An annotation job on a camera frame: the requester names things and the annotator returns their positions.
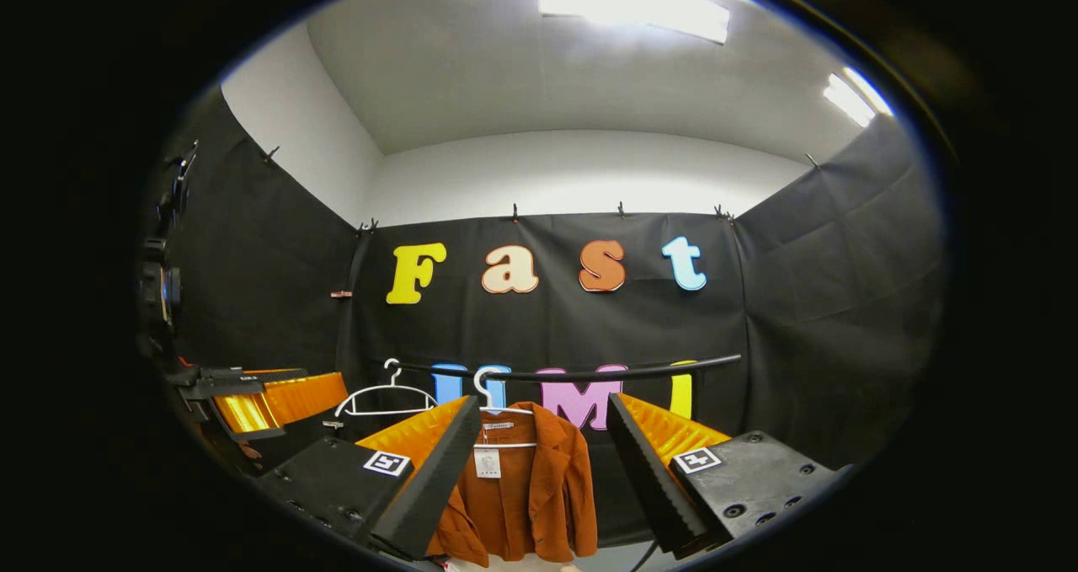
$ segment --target price tag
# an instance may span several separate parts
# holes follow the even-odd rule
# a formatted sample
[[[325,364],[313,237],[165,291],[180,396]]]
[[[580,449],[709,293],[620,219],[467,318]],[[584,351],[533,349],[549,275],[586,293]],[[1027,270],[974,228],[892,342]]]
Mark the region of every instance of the price tag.
[[[501,477],[501,460],[498,458],[498,450],[475,448],[475,475],[493,479]]]

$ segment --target black clothing rail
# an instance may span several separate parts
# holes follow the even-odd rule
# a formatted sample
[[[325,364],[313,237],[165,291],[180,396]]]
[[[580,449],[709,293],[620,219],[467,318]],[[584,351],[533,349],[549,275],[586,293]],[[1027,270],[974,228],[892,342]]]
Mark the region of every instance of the black clothing rail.
[[[608,382],[609,380],[636,380],[646,379],[646,377],[688,375],[696,369],[717,368],[720,365],[735,364],[738,361],[741,361],[741,354],[728,354],[728,357],[714,358],[714,360],[693,361],[692,364],[662,365],[654,368],[631,368],[623,369],[620,373],[598,373],[598,375],[596,373],[590,373],[590,375],[581,375],[581,373],[573,373],[572,375],[569,375],[569,373],[565,375],[558,375],[558,373],[550,373],[549,375],[541,375],[541,373],[489,373],[483,377],[483,380],[505,380],[505,382],[511,382],[512,380],[520,380],[520,382]],[[448,377],[475,376],[475,373],[470,369],[434,368],[431,365],[407,364],[404,361],[390,361],[389,366]]]

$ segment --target letter m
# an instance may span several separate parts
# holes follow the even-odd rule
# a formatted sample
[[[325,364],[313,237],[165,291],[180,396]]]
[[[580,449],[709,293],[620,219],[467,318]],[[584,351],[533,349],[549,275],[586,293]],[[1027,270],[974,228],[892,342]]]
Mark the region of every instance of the letter m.
[[[624,365],[602,365],[596,373],[620,373],[627,369]],[[539,369],[541,375],[564,375],[565,369],[549,368]],[[569,422],[575,423],[577,429],[583,429],[588,419],[592,419],[592,429],[596,431],[606,430],[606,407],[612,392],[621,392],[620,380],[609,380],[608,382],[588,382],[588,388],[581,392],[576,383],[571,382],[544,382],[542,387],[542,407],[554,414],[558,409],[565,415]]]

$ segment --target orange corduroy jacket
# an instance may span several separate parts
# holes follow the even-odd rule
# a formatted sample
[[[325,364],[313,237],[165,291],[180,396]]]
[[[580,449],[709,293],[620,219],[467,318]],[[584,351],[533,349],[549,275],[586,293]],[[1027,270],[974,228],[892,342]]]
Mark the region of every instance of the orange corduroy jacket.
[[[461,473],[428,555],[447,555],[489,566],[488,555],[517,561],[535,553],[548,561],[571,561],[598,548],[588,444],[573,423],[531,402],[512,404],[534,416],[490,415],[476,444],[535,443],[535,448],[497,449],[501,477],[478,477],[474,454]]]

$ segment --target white ceiling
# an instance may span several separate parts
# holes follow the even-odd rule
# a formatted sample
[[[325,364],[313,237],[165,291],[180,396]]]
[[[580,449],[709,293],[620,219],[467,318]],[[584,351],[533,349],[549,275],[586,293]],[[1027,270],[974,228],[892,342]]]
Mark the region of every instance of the white ceiling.
[[[824,99],[842,64],[744,0],[724,45],[542,17],[538,0],[336,0],[312,43],[383,153],[493,134],[619,129],[807,164],[860,131]]]

